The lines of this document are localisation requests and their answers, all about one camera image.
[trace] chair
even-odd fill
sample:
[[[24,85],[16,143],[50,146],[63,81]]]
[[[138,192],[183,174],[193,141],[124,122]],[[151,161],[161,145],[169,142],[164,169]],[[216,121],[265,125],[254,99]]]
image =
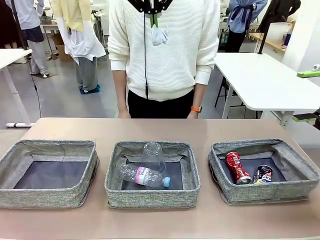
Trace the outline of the chair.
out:
[[[224,88],[224,95],[220,95],[221,91],[222,91],[222,88]],[[215,100],[215,104],[214,104],[215,108],[217,107],[217,104],[218,104],[218,101],[219,101],[220,97],[224,97],[224,102],[226,102],[228,91],[229,91],[229,84],[228,84],[226,78],[223,77],[221,85],[220,85],[220,88],[219,88],[218,96],[216,97],[216,100]],[[238,96],[238,94],[235,91],[233,91],[232,96]],[[241,103],[241,105],[230,106],[230,108],[235,108],[235,107],[245,107],[246,110],[247,110],[247,107],[244,105],[243,102]],[[255,118],[259,119],[258,111],[255,111]]]

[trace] blue shirt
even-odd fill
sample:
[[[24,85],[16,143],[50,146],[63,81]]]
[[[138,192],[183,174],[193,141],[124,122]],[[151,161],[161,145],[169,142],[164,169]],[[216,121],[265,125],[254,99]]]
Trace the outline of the blue shirt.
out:
[[[266,7],[268,0],[230,0],[229,2],[229,19],[228,24],[230,26],[230,30],[234,33],[243,33],[246,31],[246,22],[250,21],[252,23],[261,11]],[[232,15],[235,12],[236,8],[241,7],[248,7],[256,4],[256,9],[252,12],[251,19],[248,19],[250,15],[250,9],[240,9],[238,15],[232,20]]]

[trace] hand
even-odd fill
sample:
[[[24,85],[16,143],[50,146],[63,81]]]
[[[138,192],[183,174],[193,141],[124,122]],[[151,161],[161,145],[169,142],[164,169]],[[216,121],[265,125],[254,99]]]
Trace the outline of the hand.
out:
[[[130,113],[127,109],[119,110],[118,119],[130,119]]]
[[[199,113],[196,111],[191,111],[186,119],[198,119]]]

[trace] bottle label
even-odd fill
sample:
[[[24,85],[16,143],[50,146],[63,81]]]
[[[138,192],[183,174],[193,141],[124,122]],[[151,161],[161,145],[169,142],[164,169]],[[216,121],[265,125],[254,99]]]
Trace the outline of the bottle label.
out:
[[[146,176],[149,175],[149,171],[150,171],[149,168],[146,168],[143,166],[138,167],[138,170],[136,171],[136,174],[135,174],[134,182],[136,184],[145,185],[147,180]]]

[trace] cardboard box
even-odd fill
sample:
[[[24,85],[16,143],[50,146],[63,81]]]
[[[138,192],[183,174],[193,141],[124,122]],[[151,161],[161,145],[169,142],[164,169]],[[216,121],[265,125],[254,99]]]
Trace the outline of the cardboard box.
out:
[[[65,53],[65,43],[60,35],[60,33],[54,34],[51,36],[56,49],[59,52],[59,58],[62,62],[72,62],[73,58]]]
[[[59,58],[62,62],[72,62],[73,58],[65,53],[65,45],[56,45],[59,52]]]

